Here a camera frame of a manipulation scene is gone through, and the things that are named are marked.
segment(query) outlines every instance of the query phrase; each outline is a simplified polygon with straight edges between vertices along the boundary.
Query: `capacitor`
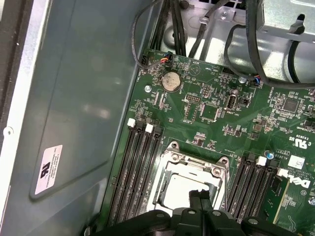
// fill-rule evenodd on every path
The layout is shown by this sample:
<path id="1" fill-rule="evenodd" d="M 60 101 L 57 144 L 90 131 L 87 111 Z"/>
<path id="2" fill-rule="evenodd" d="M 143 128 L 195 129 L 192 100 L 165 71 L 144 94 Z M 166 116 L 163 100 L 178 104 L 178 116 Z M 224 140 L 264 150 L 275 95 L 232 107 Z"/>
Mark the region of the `capacitor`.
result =
<path id="1" fill-rule="evenodd" d="M 269 159 L 269 160 L 272 160 L 272 159 L 274 159 L 275 155 L 271 151 L 266 150 L 265 151 L 265 157 L 267 157 L 267 159 Z"/>

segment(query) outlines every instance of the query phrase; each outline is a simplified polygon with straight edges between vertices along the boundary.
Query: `black plastic part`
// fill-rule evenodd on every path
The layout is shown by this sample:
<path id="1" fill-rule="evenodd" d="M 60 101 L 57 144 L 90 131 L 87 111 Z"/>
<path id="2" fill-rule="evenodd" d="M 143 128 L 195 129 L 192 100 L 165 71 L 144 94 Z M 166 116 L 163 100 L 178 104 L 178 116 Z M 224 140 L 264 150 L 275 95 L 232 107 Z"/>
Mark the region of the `black plastic part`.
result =
<path id="1" fill-rule="evenodd" d="M 171 68 L 173 66 L 173 61 L 174 61 L 174 55 L 172 52 L 168 52 L 168 61 L 164 63 L 165 67 Z"/>
<path id="2" fill-rule="evenodd" d="M 186 0 L 183 0 L 179 3 L 179 6 L 182 10 L 187 10 L 189 8 L 189 3 Z"/>
<path id="3" fill-rule="evenodd" d="M 221 211 L 209 211 L 206 214 L 206 220 L 209 222 L 210 235 L 212 236 L 245 236 L 240 224 L 236 223 L 234 219 L 229 219 Z"/>
<path id="4" fill-rule="evenodd" d="M 202 235 L 202 211 L 193 208 L 183 210 L 181 221 L 177 226 L 175 236 Z"/>
<path id="5" fill-rule="evenodd" d="M 162 210 L 152 210 L 91 236 L 140 236 L 169 228 L 171 217 Z"/>
<path id="6" fill-rule="evenodd" d="M 251 224 L 250 219 L 257 221 L 258 224 Z M 257 217 L 245 218 L 241 225 L 244 233 L 251 236 L 297 236 L 295 233 Z"/>

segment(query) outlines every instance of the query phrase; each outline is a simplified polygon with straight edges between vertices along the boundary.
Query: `ram slot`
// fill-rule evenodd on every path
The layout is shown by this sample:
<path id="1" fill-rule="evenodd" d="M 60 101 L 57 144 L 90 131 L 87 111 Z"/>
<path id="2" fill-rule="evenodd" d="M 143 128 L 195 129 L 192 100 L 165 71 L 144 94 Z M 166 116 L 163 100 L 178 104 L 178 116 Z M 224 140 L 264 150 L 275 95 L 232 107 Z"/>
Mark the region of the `ram slot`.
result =
<path id="1" fill-rule="evenodd" d="M 141 186 L 141 191 L 139 192 L 139 197 L 140 200 L 138 201 L 138 204 L 136 206 L 136 215 L 139 215 L 142 211 L 142 209 L 145 207 L 143 206 L 144 199 L 146 198 L 147 191 L 151 188 L 149 186 L 152 171 L 153 171 L 153 166 L 158 154 L 158 148 L 159 144 L 161 141 L 161 135 L 162 135 L 162 130 L 160 127 L 157 127 L 155 129 L 154 135 L 153 135 L 153 141 L 152 141 L 152 148 L 150 152 L 150 157 L 148 160 L 148 167 L 147 171 L 145 171 L 144 176 L 143 176 L 143 184 Z"/>
<path id="2" fill-rule="evenodd" d="M 238 215 L 235 216 L 238 223 L 241 223 L 245 217 L 249 216 L 249 212 L 253 205 L 255 196 L 259 190 L 259 185 L 262 180 L 264 171 L 265 167 L 259 165 L 255 166 L 253 175 L 250 180 L 250 187 L 248 188 L 248 191 L 246 191 L 246 197 L 242 203 L 241 211 Z"/>
<path id="3" fill-rule="evenodd" d="M 232 183 L 229 195 L 228 195 L 228 199 L 227 199 L 227 209 L 228 209 L 228 211 L 230 210 L 231 205 L 233 203 L 233 198 L 235 196 L 235 193 L 236 193 L 236 190 L 237 190 L 237 186 L 240 183 L 241 176 L 242 176 L 242 173 L 244 171 L 244 168 L 245 168 L 245 158 L 242 157 L 241 162 L 239 164 L 239 167 L 237 168 L 237 172 L 236 172 L 235 178 L 233 180 L 233 183 Z"/>
<path id="4" fill-rule="evenodd" d="M 134 149 L 132 150 L 132 155 L 130 156 L 130 165 L 126 169 L 125 176 L 126 180 L 122 183 L 122 190 L 123 194 L 121 197 L 121 200 L 119 202 L 119 207 L 118 207 L 118 212 L 116 215 L 116 221 L 115 224 L 121 223 L 124 221 L 125 213 L 126 213 L 126 207 L 128 204 L 128 198 L 130 197 L 130 186 L 133 185 L 134 182 L 134 176 L 135 176 L 135 168 L 137 165 L 137 159 L 139 152 L 143 148 L 143 137 L 144 137 L 144 132 L 143 132 L 143 123 L 139 122 L 137 124 L 137 133 L 138 139 L 135 144 Z"/>
<path id="5" fill-rule="evenodd" d="M 139 200 L 139 198 L 137 197 L 138 195 L 137 193 L 140 191 L 139 186 L 141 186 L 142 184 L 141 176 L 146 170 L 145 161 L 146 161 L 146 157 L 148 156 L 148 152 L 150 150 L 151 141 L 152 141 L 151 133 L 146 133 L 143 139 L 144 148 L 142 148 L 139 155 L 140 161 L 139 161 L 138 169 L 136 171 L 136 175 L 134 178 L 135 181 L 134 181 L 134 185 L 132 186 L 132 193 L 131 193 L 130 201 L 128 202 L 127 211 L 126 211 L 124 220 L 128 220 L 135 217 L 134 208 Z"/>
<path id="6" fill-rule="evenodd" d="M 242 173 L 240 183 L 237 187 L 237 191 L 233 199 L 233 204 L 231 205 L 231 209 L 229 211 L 234 217 L 238 215 L 241 209 L 243 199 L 250 185 L 250 179 L 254 171 L 254 168 L 255 168 L 254 162 L 246 161 L 244 172 Z"/>
<path id="7" fill-rule="evenodd" d="M 260 182 L 258 193 L 254 199 L 253 205 L 250 210 L 250 216 L 258 216 L 259 210 L 261 208 L 261 204 L 263 203 L 267 189 L 270 186 L 270 181 L 275 174 L 275 169 L 267 168 L 264 171 L 262 181 Z"/>
<path id="8" fill-rule="evenodd" d="M 129 133 L 129 137 L 127 140 L 127 144 L 125 147 L 121 168 L 118 174 L 118 178 L 116 180 L 116 189 L 113 194 L 111 209 L 109 213 L 108 226 L 113 226 L 116 223 L 117 215 L 119 213 L 120 201 L 122 198 L 122 194 L 125 188 L 126 177 L 129 170 L 129 166 L 131 163 L 131 156 L 135 150 L 135 147 L 138 145 L 138 141 L 140 140 L 140 130 L 137 125 L 134 127 Z"/>

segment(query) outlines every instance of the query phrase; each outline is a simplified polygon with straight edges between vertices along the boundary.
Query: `green circuit board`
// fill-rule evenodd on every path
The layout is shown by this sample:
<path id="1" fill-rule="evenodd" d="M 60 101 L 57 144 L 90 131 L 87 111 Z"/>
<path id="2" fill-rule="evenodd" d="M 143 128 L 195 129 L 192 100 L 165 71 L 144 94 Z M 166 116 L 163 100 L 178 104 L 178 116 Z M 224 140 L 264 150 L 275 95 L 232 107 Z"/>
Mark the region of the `green circuit board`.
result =
<path id="1" fill-rule="evenodd" d="M 164 54 L 149 50 L 147 61 L 152 63 Z M 163 89 L 160 79 L 167 72 L 181 78 L 175 92 Z M 145 86 L 150 86 L 150 91 L 145 91 Z M 163 127 L 157 155 L 171 141 L 177 141 L 182 152 L 201 159 L 229 157 L 231 179 L 245 151 L 257 156 L 264 156 L 267 150 L 272 152 L 279 167 L 288 171 L 285 177 L 289 180 L 280 208 L 269 206 L 277 215 L 274 223 L 303 236 L 314 236 L 315 206 L 310 204 L 315 197 L 314 93 L 271 88 L 263 83 L 242 84 L 223 66 L 174 56 L 171 67 L 160 64 L 148 71 L 139 70 L 126 123 L 133 118 Z M 231 98 L 235 102 L 228 105 Z M 127 136 L 125 125 L 104 199 L 104 221 Z"/>

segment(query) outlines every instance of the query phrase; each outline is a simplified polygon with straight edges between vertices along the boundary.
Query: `wire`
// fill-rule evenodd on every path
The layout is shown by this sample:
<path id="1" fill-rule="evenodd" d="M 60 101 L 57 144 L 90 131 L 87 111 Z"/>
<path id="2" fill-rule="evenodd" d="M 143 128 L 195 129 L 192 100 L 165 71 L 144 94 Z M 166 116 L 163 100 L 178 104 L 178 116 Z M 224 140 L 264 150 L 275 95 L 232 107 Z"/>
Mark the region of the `wire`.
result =
<path id="1" fill-rule="evenodd" d="M 152 69 L 153 67 L 155 67 L 156 65 L 160 64 L 161 61 L 158 60 L 158 61 L 155 61 L 153 62 L 151 65 L 143 65 L 139 59 L 138 59 L 138 55 L 137 55 L 137 51 L 136 51 L 136 46 L 135 46 L 135 32 L 136 32 L 136 26 L 137 26 L 137 23 L 138 23 L 138 20 L 140 18 L 140 16 L 146 11 L 148 10 L 149 8 L 151 8 L 152 6 L 154 6 L 155 4 L 159 3 L 161 0 L 154 0 L 153 2 L 151 2 L 149 5 L 147 5 L 145 8 L 143 8 L 142 10 L 140 10 L 136 16 L 134 17 L 134 20 L 133 20 L 133 24 L 132 24 L 132 28 L 131 28 L 131 49 L 132 49 L 132 55 L 133 55 L 133 58 L 135 60 L 135 62 L 137 63 L 137 65 L 139 67 L 141 67 L 142 69 L 145 69 L 145 70 L 149 70 L 149 69 Z"/>
<path id="2" fill-rule="evenodd" d="M 172 13 L 172 22 L 173 22 L 173 36 L 175 41 L 175 52 L 177 55 L 181 54 L 181 47 L 179 42 L 179 32 L 178 32 L 178 22 L 175 13 L 175 0 L 171 0 L 171 13 Z"/>
<path id="3" fill-rule="evenodd" d="M 167 2 L 168 0 L 163 0 L 163 4 L 162 4 L 162 7 L 161 7 L 161 11 L 160 11 L 160 14 L 159 14 L 159 17 L 158 17 L 158 20 L 157 20 L 157 25 L 156 25 L 156 28 L 154 30 L 154 33 L 153 33 L 153 36 L 152 36 L 152 40 L 151 40 L 151 43 L 150 43 L 150 48 L 151 49 L 155 49 L 155 46 L 157 44 L 157 41 L 158 41 L 158 33 L 159 33 L 159 30 L 162 26 L 162 21 L 163 21 L 163 14 L 165 12 L 165 9 L 167 8 Z"/>
<path id="4" fill-rule="evenodd" d="M 257 25 L 257 0 L 246 0 L 246 35 L 248 42 L 248 49 L 252 65 L 260 76 L 261 80 L 268 86 L 283 88 L 283 89 L 315 89 L 315 84 L 294 84 L 290 82 L 283 82 L 271 80 L 265 74 L 262 67 L 260 55 L 257 45 L 256 25 Z"/>
<path id="5" fill-rule="evenodd" d="M 220 7 L 226 5 L 230 0 L 220 0 L 218 1 L 213 7 L 211 7 L 211 9 L 206 13 L 205 17 L 207 17 L 208 19 L 212 16 L 213 13 L 215 13 L 216 10 L 218 10 Z M 198 31 L 198 35 L 196 38 L 196 41 L 194 43 L 194 45 L 192 46 L 192 49 L 189 53 L 189 58 L 193 58 L 199 48 L 199 45 L 201 43 L 201 40 L 203 38 L 203 35 L 206 31 L 207 26 L 205 24 L 201 24 L 199 31 Z"/>
<path id="6" fill-rule="evenodd" d="M 170 11 L 170 0 L 164 0 L 166 2 L 166 7 L 164 9 L 164 11 L 161 13 L 161 24 L 160 27 L 158 29 L 157 32 L 157 43 L 156 43 L 156 50 L 161 50 L 161 44 L 162 44 L 162 40 L 163 40 L 163 35 L 164 35 L 164 31 L 166 28 L 166 24 L 167 24 L 167 17 Z"/>
<path id="7" fill-rule="evenodd" d="M 232 65 L 229 57 L 228 57 L 228 48 L 230 47 L 231 45 L 231 42 L 232 42 L 232 39 L 233 39 L 233 34 L 234 34 L 234 31 L 236 29 L 245 29 L 246 26 L 243 26 L 243 25 L 235 25 L 231 28 L 230 32 L 228 33 L 228 37 L 227 37 L 227 40 L 226 40 L 226 43 L 225 43 L 225 47 L 224 47 L 224 61 L 225 61 L 225 64 L 227 65 L 227 67 L 234 72 L 234 74 L 240 76 L 240 77 L 243 77 L 247 80 L 255 80 L 255 77 L 254 76 L 251 76 L 251 75 L 248 75 L 248 74 L 244 74 L 244 73 L 241 73 L 239 72 L 237 69 L 235 69 L 235 67 Z"/>
<path id="8" fill-rule="evenodd" d="M 287 67 L 289 70 L 289 74 L 293 82 L 295 83 L 301 83 L 299 78 L 297 77 L 296 71 L 295 71 L 295 66 L 294 66 L 294 58 L 295 58 L 295 53 L 296 49 L 299 46 L 300 42 L 298 41 L 292 41 L 289 54 L 287 56 Z"/>
<path id="9" fill-rule="evenodd" d="M 179 41 L 180 41 L 180 46 L 181 46 L 181 55 L 186 57 L 186 41 L 185 41 L 183 18 L 181 15 L 179 1 L 178 0 L 173 0 L 173 1 L 174 1 L 174 6 L 175 6 L 175 15 L 177 18 L 177 23 L 178 23 L 178 33 L 179 33 Z"/>

